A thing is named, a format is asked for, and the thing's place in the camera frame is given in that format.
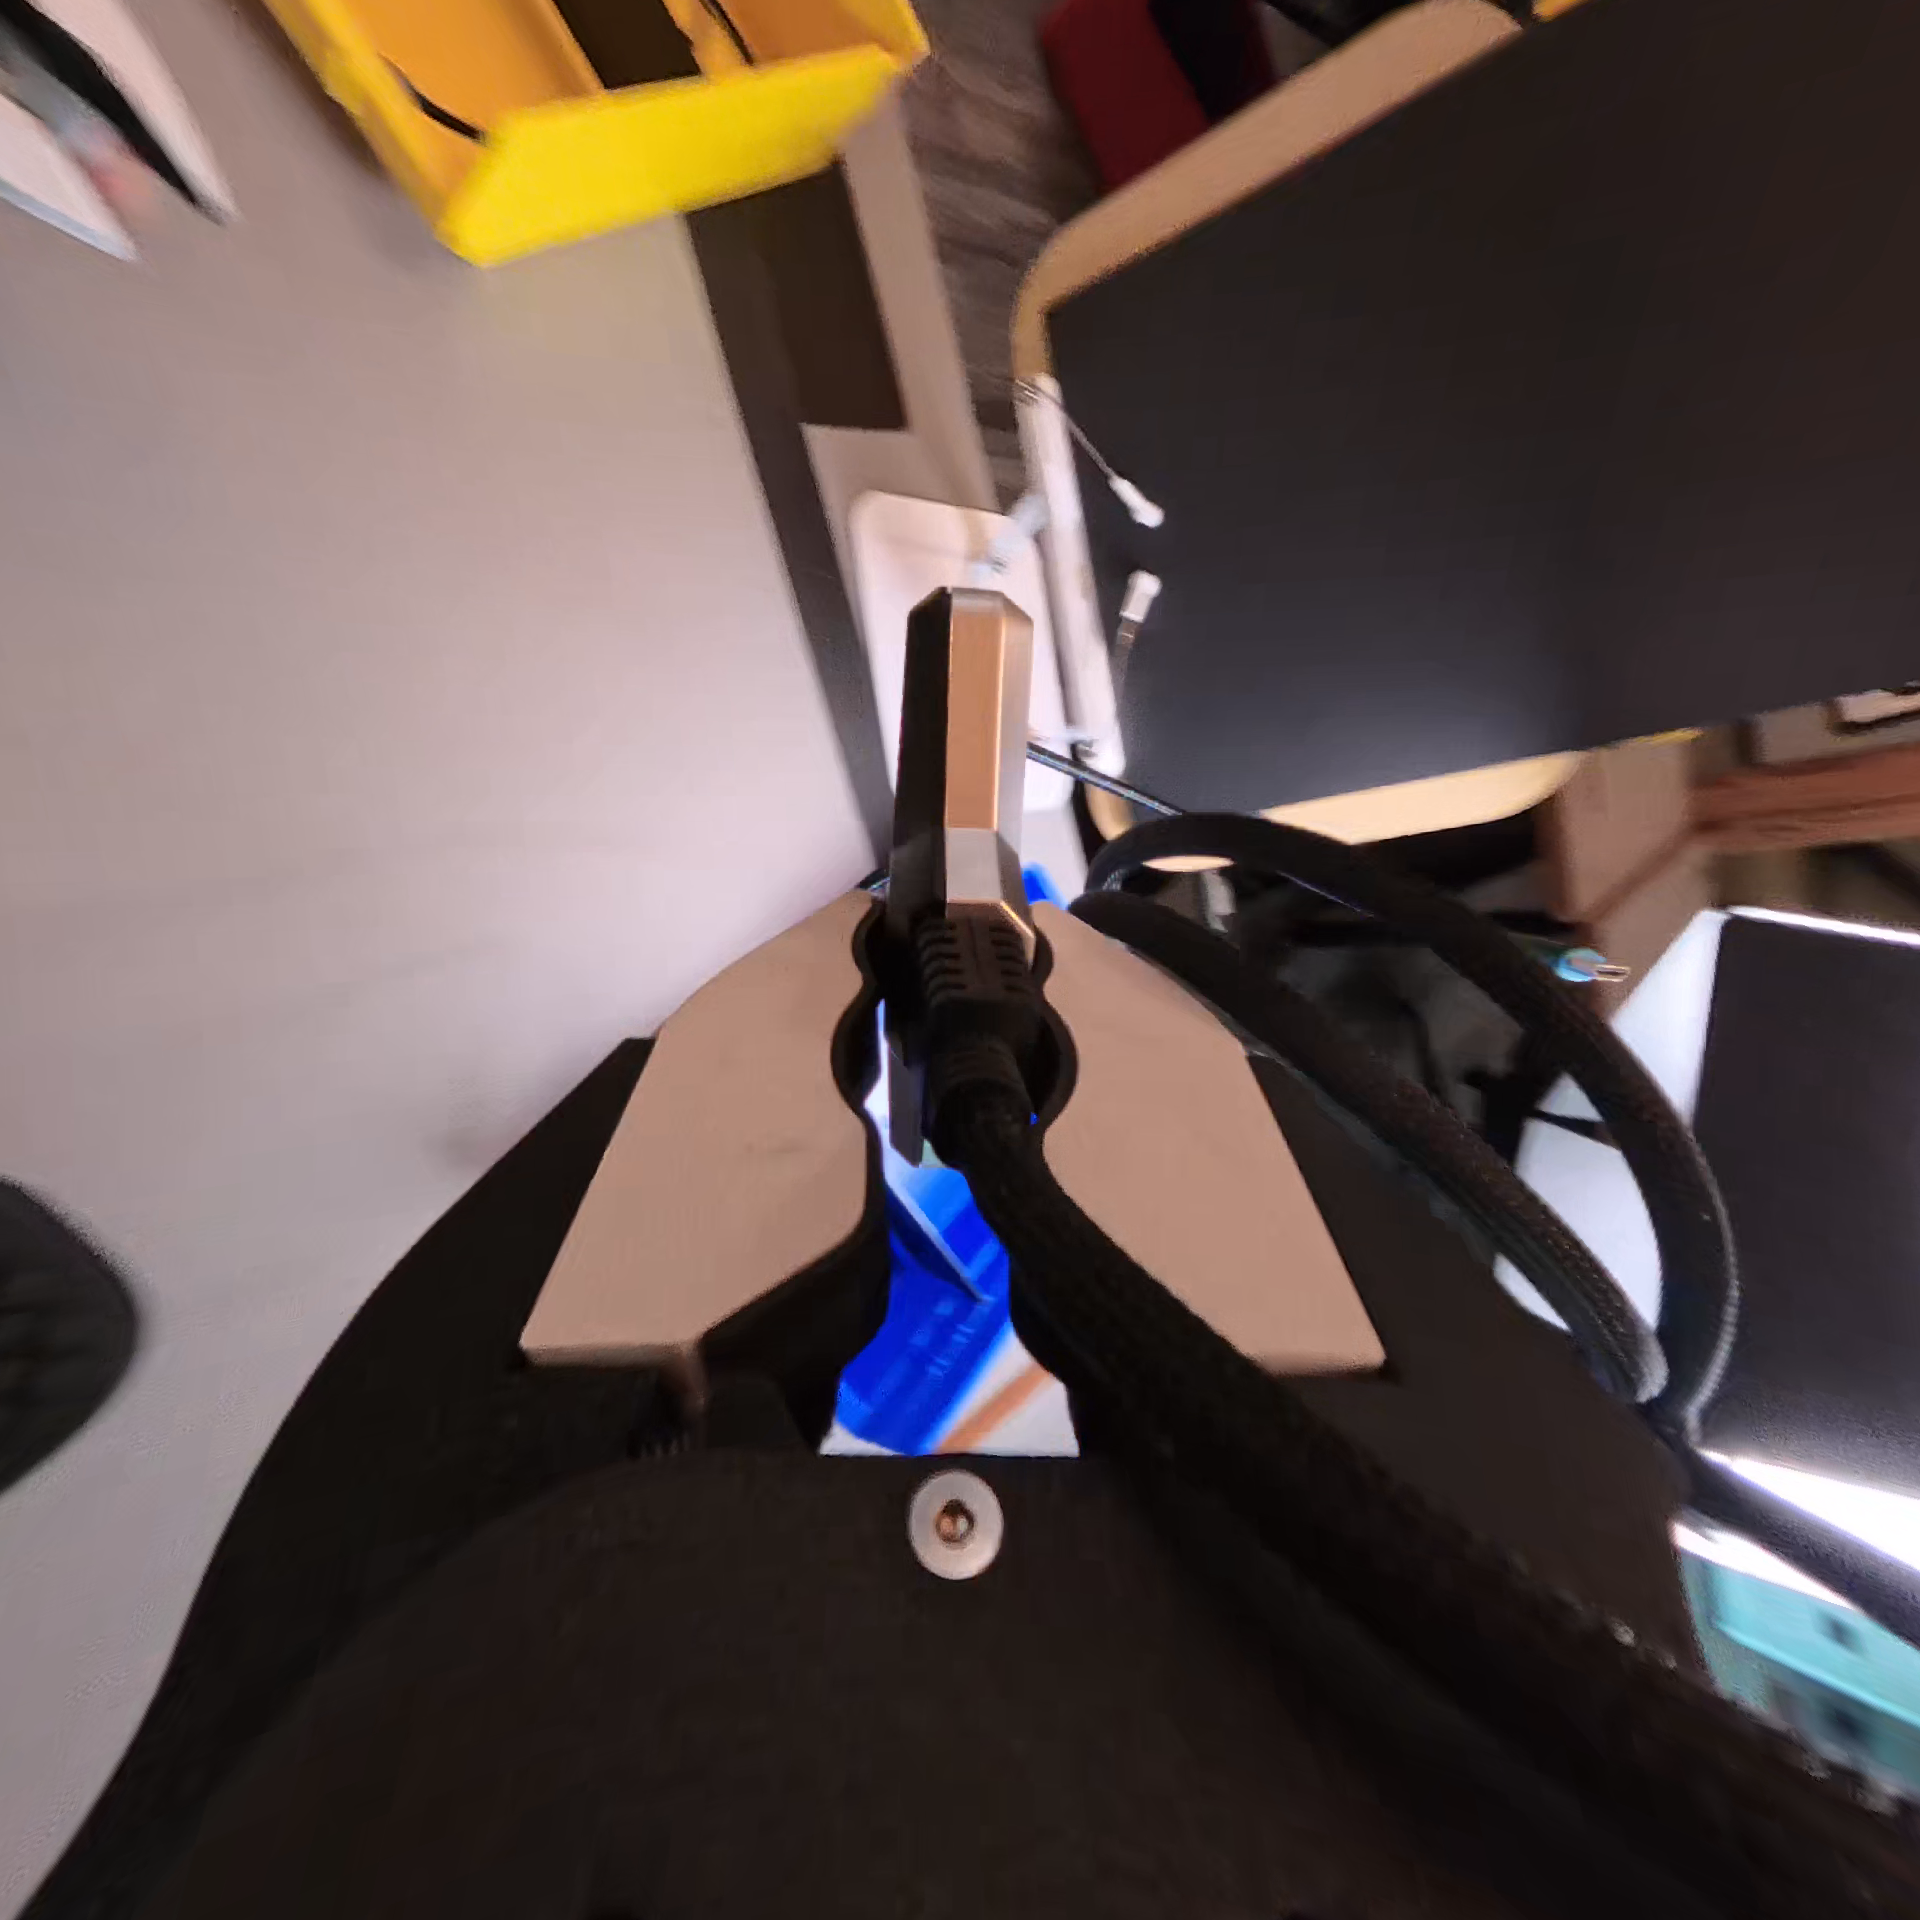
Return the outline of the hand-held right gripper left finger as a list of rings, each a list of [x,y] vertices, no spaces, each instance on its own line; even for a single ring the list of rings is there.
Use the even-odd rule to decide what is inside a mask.
[[[692,1406],[757,1377],[830,1428],[888,1307],[875,909],[830,900],[660,1026],[520,1328],[528,1365],[652,1370]]]

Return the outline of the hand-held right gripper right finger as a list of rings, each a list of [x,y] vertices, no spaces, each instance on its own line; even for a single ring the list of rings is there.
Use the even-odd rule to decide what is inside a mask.
[[[1267,1373],[1380,1373],[1380,1333],[1239,1037],[1061,906],[1037,905],[1035,926],[1045,1003],[1070,1043],[1070,1087],[1041,1135],[1058,1187]]]

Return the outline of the silver hub with braided cable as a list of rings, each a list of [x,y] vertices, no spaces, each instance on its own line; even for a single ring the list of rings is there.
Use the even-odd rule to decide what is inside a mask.
[[[1913,1829],[1851,1773],[1812,1771],[1782,1735],[1681,1675],[1621,1623],[1544,1584],[1443,1518],[1245,1357],[1045,1166],[1041,1119],[1069,1046],[1045,1007],[1015,858],[1032,627],[999,594],[938,591],[907,616],[888,989],[914,1132],[961,1172],[1013,1264],[1020,1337],[1144,1457],[1223,1501],[1371,1639],[1533,1765],[1606,1809],[1644,1854],[1733,1898],[1735,1914],[1913,1914]],[[1662,1255],[1652,1330],[1586,1245],[1465,1132],[1312,1013],[1267,991],[1230,944],[1109,884],[1173,854],[1221,857],[1380,921],[1544,1039],[1625,1151]],[[1913,1635],[1913,1576],[1697,1451],[1738,1324],[1718,1187],[1646,1069],[1481,914],[1356,848],[1237,815],[1128,831],[1074,901],[1297,1069],[1524,1269],[1594,1381],[1682,1467],[1693,1509]]]

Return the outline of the yellow plastic bin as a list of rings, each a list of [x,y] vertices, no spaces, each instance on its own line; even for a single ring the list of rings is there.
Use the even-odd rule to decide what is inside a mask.
[[[469,267],[817,175],[928,55],[904,2],[271,2],[269,17]]]

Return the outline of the blue box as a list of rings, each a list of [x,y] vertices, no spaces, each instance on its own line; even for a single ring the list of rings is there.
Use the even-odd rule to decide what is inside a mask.
[[[867,1100],[879,1132],[888,1307],[836,1382],[827,1454],[1070,1454],[1062,1388],[1023,1352],[1011,1264],[965,1178],[908,1163],[888,1139],[888,1087]]]

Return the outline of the cardboard box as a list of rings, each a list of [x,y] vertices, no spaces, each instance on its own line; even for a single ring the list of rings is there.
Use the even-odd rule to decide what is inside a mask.
[[[1550,909],[1586,924],[1690,841],[1693,731],[1586,751],[1544,807]]]

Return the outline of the black flat panel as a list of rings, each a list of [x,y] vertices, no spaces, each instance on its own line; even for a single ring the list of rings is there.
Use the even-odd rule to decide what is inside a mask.
[[[1916,950],[1725,921],[1693,1139],[1738,1255],[1718,1451],[1916,1490]]]

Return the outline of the teal box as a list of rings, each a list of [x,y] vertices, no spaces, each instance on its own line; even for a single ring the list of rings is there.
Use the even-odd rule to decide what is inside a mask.
[[[1916,1654],[1854,1607],[1681,1533],[1693,1639],[1718,1692],[1874,1787],[1916,1795]]]

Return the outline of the white stand with black board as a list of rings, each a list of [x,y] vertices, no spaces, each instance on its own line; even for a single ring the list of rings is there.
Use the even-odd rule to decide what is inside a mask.
[[[1410,5],[1011,313],[1069,763],[1316,804],[1913,684],[1913,5]]]

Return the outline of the red tote bag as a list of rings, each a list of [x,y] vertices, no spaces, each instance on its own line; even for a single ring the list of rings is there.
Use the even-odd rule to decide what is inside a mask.
[[[1053,99],[1104,190],[1190,146],[1261,93],[1265,55],[1233,2],[1061,2],[1040,25]]]

